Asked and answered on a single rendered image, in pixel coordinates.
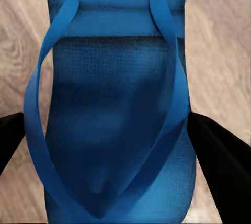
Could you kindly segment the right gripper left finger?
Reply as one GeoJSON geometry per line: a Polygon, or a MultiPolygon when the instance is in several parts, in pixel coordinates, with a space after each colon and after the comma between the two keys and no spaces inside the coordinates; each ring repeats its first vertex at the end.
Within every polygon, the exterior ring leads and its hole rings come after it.
{"type": "Polygon", "coordinates": [[[0,175],[25,134],[22,112],[0,118],[0,175]]]}

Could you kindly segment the sandal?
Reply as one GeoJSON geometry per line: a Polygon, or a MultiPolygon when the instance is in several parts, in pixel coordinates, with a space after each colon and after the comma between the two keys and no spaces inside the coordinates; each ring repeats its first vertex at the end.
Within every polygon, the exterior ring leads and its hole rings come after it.
{"type": "Polygon", "coordinates": [[[197,168],[185,0],[47,1],[23,115],[48,223],[182,224],[197,168]],[[44,137],[39,80],[52,48],[44,137]]]}

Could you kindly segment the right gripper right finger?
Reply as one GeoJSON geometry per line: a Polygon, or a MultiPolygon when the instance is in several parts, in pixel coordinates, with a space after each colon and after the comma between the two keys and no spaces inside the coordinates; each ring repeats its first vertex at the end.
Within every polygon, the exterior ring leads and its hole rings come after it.
{"type": "Polygon", "coordinates": [[[251,224],[251,146],[194,112],[187,133],[223,224],[251,224]]]}

